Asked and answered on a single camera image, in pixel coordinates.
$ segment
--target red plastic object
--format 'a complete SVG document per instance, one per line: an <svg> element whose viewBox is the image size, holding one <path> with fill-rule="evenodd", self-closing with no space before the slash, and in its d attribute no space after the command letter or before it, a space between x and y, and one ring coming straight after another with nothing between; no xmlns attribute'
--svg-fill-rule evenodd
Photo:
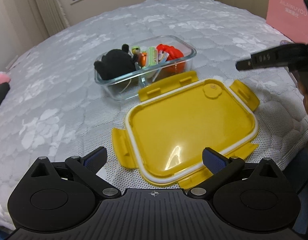
<svg viewBox="0 0 308 240"><path fill-rule="evenodd" d="M165 51L169 54L167 61L184 57L184 54L179 49L176 49L173 46L159 44L156 47L156 49L158 51L160 51L160 50ZM164 70L166 70L169 73L178 74L178 73L182 73L184 71L184 68L185 68L185 62L164 68Z"/></svg>

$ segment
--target person's leg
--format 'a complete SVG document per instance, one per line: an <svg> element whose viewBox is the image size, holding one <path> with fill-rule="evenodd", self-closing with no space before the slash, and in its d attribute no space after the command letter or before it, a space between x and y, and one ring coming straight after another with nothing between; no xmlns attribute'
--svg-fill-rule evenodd
<svg viewBox="0 0 308 240"><path fill-rule="evenodd" d="M301 150L283 171L294 190L297 192L308 178L308 154ZM299 193L301 210L294 224L293 230L299 234L305 234L308 225L308 183Z"/></svg>

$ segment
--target yellow lid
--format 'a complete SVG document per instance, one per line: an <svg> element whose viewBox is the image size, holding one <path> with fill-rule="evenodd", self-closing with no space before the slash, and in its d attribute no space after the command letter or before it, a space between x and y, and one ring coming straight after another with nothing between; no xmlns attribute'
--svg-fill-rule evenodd
<svg viewBox="0 0 308 240"><path fill-rule="evenodd" d="M184 74L140 91L141 100L144 97L147 100L126 115L126 133L113 131L114 150L121 164L138 167L144 178L154 185L166 186L186 181L188 176L193 178L193 174L203 168L205 147L225 156L239 153L243 158L257 147L250 143L258 132L252 110L259 100L252 91L239 81L230 88L215 79L196 81L193 72ZM188 77L190 82L182 86L181 81L188 81ZM187 181L186 187L204 179Z"/></svg>

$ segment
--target gray quilted mattress cover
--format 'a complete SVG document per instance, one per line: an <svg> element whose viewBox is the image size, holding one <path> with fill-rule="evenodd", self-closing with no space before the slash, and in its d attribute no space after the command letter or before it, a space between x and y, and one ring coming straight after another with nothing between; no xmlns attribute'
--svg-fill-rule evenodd
<svg viewBox="0 0 308 240"><path fill-rule="evenodd" d="M214 0L147 0L88 19L24 54L10 71L11 90L0 107L0 225L13 229L9 195L39 156L61 162L99 146L108 162L98 175L122 191L153 188L118 163L111 129L138 101L114 103L94 82L95 58L160 35L175 35L197 49L200 79L239 79L261 103L255 114L259 147L247 159L271 157L284 169L308 141L302 96L284 68L238 72L235 61L286 39L246 10Z"/></svg>

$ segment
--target pink paper bag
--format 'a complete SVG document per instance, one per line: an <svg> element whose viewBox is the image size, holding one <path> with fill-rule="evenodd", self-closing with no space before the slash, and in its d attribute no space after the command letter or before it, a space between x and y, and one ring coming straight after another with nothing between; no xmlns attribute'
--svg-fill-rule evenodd
<svg viewBox="0 0 308 240"><path fill-rule="evenodd" d="M308 11L303 0L269 0L267 24L296 43L308 43Z"/></svg>

